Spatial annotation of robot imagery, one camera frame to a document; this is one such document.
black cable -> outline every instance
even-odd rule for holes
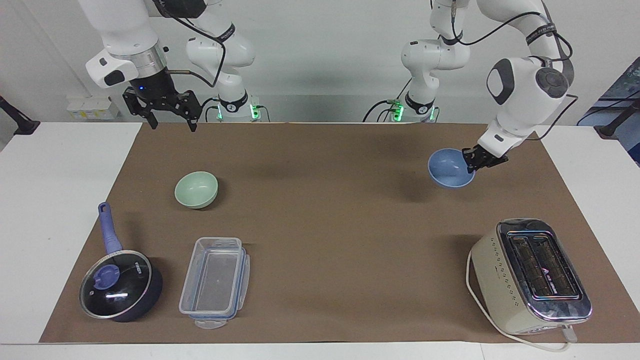
[[[564,115],[564,113],[566,113],[567,110],[569,110],[569,108],[571,108],[571,106],[573,104],[575,104],[576,101],[578,101],[578,97],[576,95],[571,95],[571,94],[567,94],[567,97],[573,97],[573,101],[567,105],[561,112],[560,114],[558,114],[558,117],[556,117],[556,119],[551,123],[551,126],[549,126],[549,128],[547,129],[547,131],[539,138],[527,138],[526,140],[530,140],[530,141],[540,141],[542,139],[545,138],[545,136],[547,136],[549,134],[549,131],[551,131],[551,129],[554,128],[554,126],[556,126],[556,123],[558,122],[558,120],[560,120],[560,118],[562,117],[562,115]]]
[[[391,109],[384,109],[380,112],[380,114],[378,114],[378,118],[376,119],[376,122],[380,122],[380,117],[382,116],[382,114],[387,113],[387,115],[389,115],[389,113],[391,112]]]
[[[407,86],[409,86],[409,83],[411,82],[411,79],[409,79],[409,81],[406,82],[406,84],[404,84],[404,87],[402,88],[402,90],[400,90],[400,92],[398,93],[398,96],[396,96],[396,100],[400,99],[400,95],[402,95],[402,93],[404,92],[404,90],[406,89]],[[393,104],[391,106],[389,106],[389,112],[385,115],[385,120],[383,120],[382,122],[387,122],[387,117],[389,116],[389,114],[391,113],[391,109],[393,108]]]
[[[362,119],[362,122],[366,122],[367,121],[367,117],[369,117],[369,114],[373,111],[373,109],[377,108],[378,106],[380,106],[382,104],[386,104],[386,103],[387,103],[386,100],[382,100],[382,101],[376,102],[376,104],[374,106],[371,106],[371,109],[369,109],[369,111],[367,111],[367,114],[364,115],[364,119]]]
[[[482,41],[482,40],[484,40],[484,39],[486,39],[486,38],[490,37],[490,36],[491,36],[491,35],[493,35],[496,31],[498,31],[498,30],[502,29],[504,26],[507,26],[510,22],[512,22],[512,21],[514,21],[514,20],[517,20],[517,19],[519,19],[519,18],[521,18],[521,17],[527,16],[527,15],[537,15],[537,16],[540,16],[540,15],[541,15],[541,13],[539,13],[539,12],[525,12],[525,13],[521,13],[520,15],[516,15],[516,16],[514,16],[514,17],[510,18],[509,20],[507,20],[506,22],[503,22],[500,26],[498,26],[497,28],[493,29],[490,33],[488,33],[487,35],[485,35],[485,36],[483,36],[483,37],[479,38],[479,39],[478,39],[478,40],[476,40],[476,41],[472,41],[472,42],[463,42],[462,40],[458,40],[458,42],[459,42],[459,43],[461,43],[462,45],[467,45],[467,46],[477,44],[477,43],[479,43],[480,41]],[[454,39],[455,39],[455,38],[458,38],[458,34],[456,34],[456,18],[454,18],[454,17],[451,17],[451,29],[453,30],[453,38],[454,38]]]
[[[527,15],[537,15],[537,16],[542,16],[541,13],[539,12],[525,12],[525,13],[521,13],[520,15],[516,15],[512,18],[510,18],[509,20],[507,20],[506,22],[503,22],[500,26],[498,26],[497,28],[493,29],[493,31],[489,32],[488,34],[486,34],[485,36],[479,38],[476,41],[472,41],[472,42],[464,42],[462,41],[462,39],[458,39],[458,42],[461,43],[462,45],[475,45],[477,43],[479,43],[480,41],[490,37],[491,35],[493,35],[496,31],[502,29],[504,26],[507,26],[510,22],[517,20],[521,17],[527,16]],[[458,38],[458,34],[456,33],[456,19],[454,17],[451,18],[451,29],[453,30],[453,38],[457,39]],[[573,56],[573,47],[571,46],[571,44],[569,43],[569,41],[567,41],[567,39],[565,39],[562,35],[560,35],[559,33],[557,33],[557,31],[553,32],[553,35],[560,41],[562,41],[567,48],[569,49],[569,55],[566,55],[564,57],[559,57],[557,59],[551,59],[551,62],[556,62],[556,61],[565,61],[565,60],[569,60],[572,56]]]
[[[616,101],[616,102],[614,102],[614,103],[613,103],[613,104],[611,104],[611,105],[607,105],[607,106],[605,106],[605,107],[604,107],[604,108],[602,108],[602,109],[597,109],[597,110],[595,110],[595,111],[592,111],[591,113],[588,113],[587,115],[583,116],[583,117],[582,117],[582,119],[578,120],[578,123],[576,123],[576,126],[580,125],[580,122],[582,122],[582,121],[584,120],[584,118],[586,118],[587,116],[591,116],[591,115],[593,115],[593,114],[595,114],[595,113],[599,113],[599,112],[600,112],[600,111],[602,111],[602,110],[606,110],[606,109],[612,108],[613,106],[616,106],[616,105],[618,105],[619,103],[621,103],[621,102],[623,102],[623,101],[627,101],[627,100],[629,100],[632,96],[634,96],[634,95],[636,95],[636,94],[638,94],[638,93],[640,93],[640,90],[638,90],[638,91],[634,92],[633,94],[631,94],[631,95],[627,96],[626,98],[624,98],[624,99],[622,99],[622,100]]]
[[[193,72],[191,70],[169,70],[168,72],[169,72],[169,74],[175,74],[175,75],[191,75],[191,76],[195,76],[196,78],[202,80],[205,84],[207,84],[208,87],[210,87],[210,88],[214,87],[214,85],[212,83],[210,83],[207,79],[205,79],[204,76],[198,74],[197,72]]]
[[[220,101],[220,99],[218,99],[217,97],[210,97],[210,98],[208,98],[207,100],[205,100],[205,101],[202,103],[202,105],[200,105],[200,107],[204,109],[204,107],[205,107],[205,106],[207,106],[207,103],[208,103],[209,101]]]
[[[271,117],[269,116],[269,109],[267,109],[264,105],[258,105],[255,107],[256,109],[264,109],[267,112],[267,121],[271,122]]]
[[[218,107],[216,105],[210,106],[208,107],[205,111],[204,111],[204,122],[209,122],[209,110],[211,109],[217,109]]]
[[[212,83],[212,87],[216,86],[216,84],[218,83],[218,78],[220,77],[220,72],[222,71],[222,65],[225,63],[225,57],[227,55],[227,48],[225,47],[225,44],[218,38],[213,37],[209,34],[207,34],[206,32],[196,28],[195,26],[189,25],[188,23],[184,22],[182,19],[174,16],[174,14],[170,13],[162,4],[162,2],[160,2],[159,0],[153,0],[156,4],[160,4],[165,12],[173,19],[176,20],[177,22],[181,23],[183,26],[195,31],[196,33],[202,35],[205,38],[209,38],[213,41],[215,41],[216,43],[218,43],[218,45],[220,45],[220,47],[222,47],[222,57],[220,58],[220,65],[218,66],[218,71],[216,72],[216,77],[213,79],[213,83]]]
[[[559,39],[560,41],[564,42],[564,44],[567,46],[567,48],[569,49],[569,55],[562,57],[560,56],[557,59],[551,59],[551,62],[555,62],[555,61],[565,61],[565,60],[569,60],[572,56],[573,56],[573,47],[571,46],[571,44],[569,44],[569,41],[567,41],[562,35],[560,35],[557,32],[554,32],[554,36]]]

white cable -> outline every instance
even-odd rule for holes
[[[491,325],[493,325],[493,327],[496,330],[498,330],[499,333],[501,333],[502,335],[505,335],[509,339],[512,339],[512,340],[515,340],[515,341],[519,341],[519,342],[521,342],[521,343],[523,343],[525,345],[529,345],[531,347],[538,348],[540,350],[546,350],[546,351],[551,351],[551,352],[564,352],[566,349],[569,348],[571,343],[565,343],[561,348],[549,348],[549,347],[544,347],[544,346],[536,344],[536,343],[532,343],[532,342],[527,341],[527,340],[520,339],[520,338],[518,338],[516,336],[507,334],[506,332],[502,331],[498,327],[498,325],[496,325],[495,322],[493,322],[493,320],[491,319],[489,314],[486,312],[486,310],[484,309],[484,307],[480,303],[480,300],[478,300],[478,297],[476,296],[476,293],[474,293],[474,291],[471,289],[471,285],[469,285],[469,269],[470,269],[470,266],[471,266],[471,251],[469,252],[469,256],[467,257],[467,289],[471,293],[471,296],[473,296],[474,300],[476,301],[476,304],[478,304],[478,307],[480,307],[480,310],[482,310],[482,313],[484,314],[486,319],[489,320]]]

purple handle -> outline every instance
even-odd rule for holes
[[[98,205],[98,219],[100,220],[100,229],[102,230],[102,239],[104,240],[104,248],[107,254],[122,250],[122,244],[116,236],[113,229],[113,219],[111,218],[111,206],[103,202]]]

plastic food container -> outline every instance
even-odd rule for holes
[[[202,329],[225,325],[242,309],[249,269],[249,255],[240,239],[198,239],[180,296],[180,312]]]

white table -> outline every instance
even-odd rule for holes
[[[637,359],[640,343],[577,344],[549,354],[463,342],[37,345],[140,128],[43,123],[0,152],[0,359]],[[640,169],[590,127],[543,141],[620,279],[640,307]]]

